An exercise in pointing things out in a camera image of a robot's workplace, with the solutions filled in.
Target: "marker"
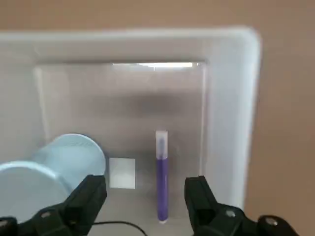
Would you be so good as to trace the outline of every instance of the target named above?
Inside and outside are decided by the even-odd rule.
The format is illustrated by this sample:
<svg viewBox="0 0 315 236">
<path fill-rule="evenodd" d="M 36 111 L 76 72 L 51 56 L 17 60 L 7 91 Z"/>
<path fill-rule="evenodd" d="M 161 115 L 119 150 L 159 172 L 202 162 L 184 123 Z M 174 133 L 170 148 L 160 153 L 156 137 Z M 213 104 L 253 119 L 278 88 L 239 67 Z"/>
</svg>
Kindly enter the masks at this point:
<svg viewBox="0 0 315 236">
<path fill-rule="evenodd" d="M 157 217 L 161 224 L 168 219 L 168 133 L 156 131 Z"/>
</svg>

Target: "plastic storage container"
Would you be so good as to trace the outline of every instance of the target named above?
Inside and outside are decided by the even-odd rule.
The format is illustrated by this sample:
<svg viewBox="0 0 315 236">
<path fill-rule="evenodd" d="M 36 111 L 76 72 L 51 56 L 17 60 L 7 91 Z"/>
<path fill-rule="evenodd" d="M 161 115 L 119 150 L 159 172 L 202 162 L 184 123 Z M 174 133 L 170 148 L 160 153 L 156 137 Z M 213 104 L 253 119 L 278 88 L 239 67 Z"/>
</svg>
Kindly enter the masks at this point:
<svg viewBox="0 0 315 236">
<path fill-rule="evenodd" d="M 86 134 L 107 157 L 135 163 L 135 189 L 108 188 L 98 220 L 132 221 L 152 236 L 192 235 L 185 177 L 204 175 L 219 202 L 244 206 L 259 63 L 259 36 L 247 27 L 1 33 L 0 162 L 31 156 L 64 133 Z M 157 218 L 156 130 L 168 131 L 164 225 Z M 38 175 L 25 174 L 35 188 Z M 42 181 L 54 185 L 45 175 Z M 56 186 L 58 196 L 42 191 L 57 201 L 67 185 Z M 106 234 L 139 235 L 112 227 Z"/>
</svg>

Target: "beige wall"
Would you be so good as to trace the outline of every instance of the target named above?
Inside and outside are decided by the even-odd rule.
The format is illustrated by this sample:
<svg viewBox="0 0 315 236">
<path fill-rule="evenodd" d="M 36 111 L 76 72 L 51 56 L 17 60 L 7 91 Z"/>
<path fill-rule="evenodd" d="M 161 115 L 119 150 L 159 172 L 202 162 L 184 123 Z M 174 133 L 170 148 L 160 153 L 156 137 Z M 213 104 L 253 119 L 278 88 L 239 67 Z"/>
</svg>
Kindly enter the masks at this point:
<svg viewBox="0 0 315 236">
<path fill-rule="evenodd" d="M 249 25 L 263 59 L 246 212 L 314 235 L 315 2 L 312 0 L 0 0 L 0 30 Z"/>
</svg>

